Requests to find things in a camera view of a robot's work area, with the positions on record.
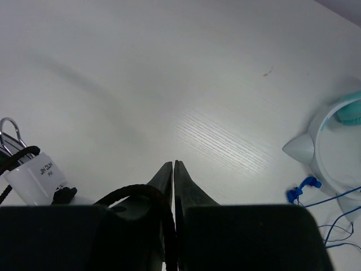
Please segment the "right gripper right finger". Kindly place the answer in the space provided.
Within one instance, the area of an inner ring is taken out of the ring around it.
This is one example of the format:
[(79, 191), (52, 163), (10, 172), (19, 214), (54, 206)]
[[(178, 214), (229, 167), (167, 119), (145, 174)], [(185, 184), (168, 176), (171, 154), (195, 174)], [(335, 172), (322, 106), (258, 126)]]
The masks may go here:
[(194, 183), (184, 162), (180, 160), (176, 160), (174, 164), (174, 198), (178, 268), (186, 270), (184, 259), (185, 211), (190, 207), (219, 206), (219, 204)]

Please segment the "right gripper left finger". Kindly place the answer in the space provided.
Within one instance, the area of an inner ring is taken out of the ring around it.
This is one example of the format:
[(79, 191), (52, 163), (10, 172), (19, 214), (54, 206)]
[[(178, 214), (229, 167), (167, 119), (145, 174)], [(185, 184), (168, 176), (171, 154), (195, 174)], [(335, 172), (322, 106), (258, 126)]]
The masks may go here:
[(93, 270), (172, 270), (172, 180), (167, 162), (147, 184), (122, 187), (95, 202), (106, 214), (95, 239)]

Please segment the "white black over-ear headphones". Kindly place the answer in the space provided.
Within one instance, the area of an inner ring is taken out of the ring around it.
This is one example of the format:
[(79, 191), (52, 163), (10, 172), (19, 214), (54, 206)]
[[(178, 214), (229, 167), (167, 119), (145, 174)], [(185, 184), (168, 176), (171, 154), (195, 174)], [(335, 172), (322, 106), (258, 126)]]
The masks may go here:
[(1, 202), (14, 191), (29, 206), (69, 204), (77, 194), (55, 162), (37, 146), (27, 146), (17, 123), (1, 119), (1, 176), (8, 182)]

